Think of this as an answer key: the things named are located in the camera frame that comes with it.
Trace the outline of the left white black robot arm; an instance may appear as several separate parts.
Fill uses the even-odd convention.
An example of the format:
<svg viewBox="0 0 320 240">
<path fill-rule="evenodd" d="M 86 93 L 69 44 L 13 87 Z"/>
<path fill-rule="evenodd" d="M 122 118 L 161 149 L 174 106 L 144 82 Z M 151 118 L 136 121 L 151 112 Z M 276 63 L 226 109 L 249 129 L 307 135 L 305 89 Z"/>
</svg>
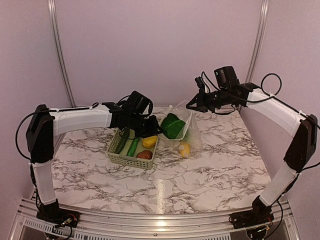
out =
<svg viewBox="0 0 320 240">
<path fill-rule="evenodd" d="M 56 136 L 92 128 L 128 128 L 139 138 L 155 136 L 160 133 L 160 126 L 152 110 L 153 103 L 148 99 L 61 109 L 39 105 L 26 131 L 31 179 L 38 197 L 37 218 L 60 223 L 78 216 L 75 211 L 60 208 L 56 198 L 51 167 Z"/>
</svg>

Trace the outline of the light green cucumber toy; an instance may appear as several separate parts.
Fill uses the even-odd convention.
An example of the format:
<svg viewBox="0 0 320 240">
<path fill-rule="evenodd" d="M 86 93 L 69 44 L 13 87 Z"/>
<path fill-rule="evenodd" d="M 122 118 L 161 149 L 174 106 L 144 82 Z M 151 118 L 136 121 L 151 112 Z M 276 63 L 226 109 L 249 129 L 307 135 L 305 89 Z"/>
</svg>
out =
<svg viewBox="0 0 320 240">
<path fill-rule="evenodd" d="M 140 141 L 140 138 L 135 138 L 132 140 L 130 147 L 129 147 L 127 154 L 126 154 L 128 157 L 134 156 L 136 149 L 138 147 L 139 141 Z"/>
</svg>

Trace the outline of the green white bok choy toy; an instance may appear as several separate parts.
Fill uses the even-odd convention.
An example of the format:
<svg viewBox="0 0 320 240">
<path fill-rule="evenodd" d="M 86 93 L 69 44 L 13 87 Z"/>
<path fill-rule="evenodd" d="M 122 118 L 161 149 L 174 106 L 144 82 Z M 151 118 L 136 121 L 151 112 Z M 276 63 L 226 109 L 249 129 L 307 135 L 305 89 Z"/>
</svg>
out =
<svg viewBox="0 0 320 240">
<path fill-rule="evenodd" d="M 160 124 L 162 133 L 170 140 L 177 139 L 184 130 L 186 122 L 179 119 L 175 114 L 169 113 Z"/>
</svg>

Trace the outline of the clear zip top bag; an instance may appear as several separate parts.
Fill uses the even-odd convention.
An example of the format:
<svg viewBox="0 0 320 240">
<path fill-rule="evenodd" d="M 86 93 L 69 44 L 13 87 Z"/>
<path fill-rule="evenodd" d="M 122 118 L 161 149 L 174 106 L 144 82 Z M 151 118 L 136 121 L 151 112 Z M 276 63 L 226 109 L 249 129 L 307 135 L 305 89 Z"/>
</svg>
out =
<svg viewBox="0 0 320 240">
<path fill-rule="evenodd" d="M 188 143 L 191 146 L 191 155 L 187 158 L 196 158 L 202 150 L 203 143 L 201 133 L 192 110 L 186 108 L 187 100 L 183 100 L 176 106 L 170 105 L 165 115 L 160 119 L 159 125 L 169 113 L 175 114 L 180 120 L 185 121 L 185 127 L 177 139 L 168 139 L 163 133 L 159 135 L 161 144 L 170 151 L 180 155 L 178 147 L 180 142 Z"/>
</svg>

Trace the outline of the dark green cucumber toy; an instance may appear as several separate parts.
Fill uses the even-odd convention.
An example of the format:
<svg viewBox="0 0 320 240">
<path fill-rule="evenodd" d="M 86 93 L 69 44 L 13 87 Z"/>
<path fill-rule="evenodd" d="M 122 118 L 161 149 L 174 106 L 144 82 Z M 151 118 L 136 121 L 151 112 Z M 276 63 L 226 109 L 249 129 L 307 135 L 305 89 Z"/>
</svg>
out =
<svg viewBox="0 0 320 240">
<path fill-rule="evenodd" d="M 115 152 L 114 152 L 115 154 L 119 154 L 123 150 L 129 138 L 129 135 L 130 135 L 130 130 L 128 128 L 124 128 L 123 130 L 120 131 L 119 133 L 120 139 L 115 149 Z"/>
</svg>

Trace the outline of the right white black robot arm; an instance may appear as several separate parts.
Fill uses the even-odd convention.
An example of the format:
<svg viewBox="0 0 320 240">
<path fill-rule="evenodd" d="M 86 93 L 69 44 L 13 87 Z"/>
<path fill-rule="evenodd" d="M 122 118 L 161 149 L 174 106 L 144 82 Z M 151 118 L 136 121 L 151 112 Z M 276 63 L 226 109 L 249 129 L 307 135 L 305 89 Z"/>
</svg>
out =
<svg viewBox="0 0 320 240">
<path fill-rule="evenodd" d="M 252 202 L 252 209 L 234 212 L 229 217 L 235 229 L 272 221 L 272 205 L 290 190 L 316 151 L 317 117 L 290 108 L 275 96 L 267 95 L 254 83 L 237 84 L 210 93 L 205 92 L 202 83 L 198 84 L 198 88 L 196 96 L 186 104 L 187 109 L 214 113 L 225 105 L 241 105 L 272 120 L 292 137 L 281 167 L 265 190 Z"/>
</svg>

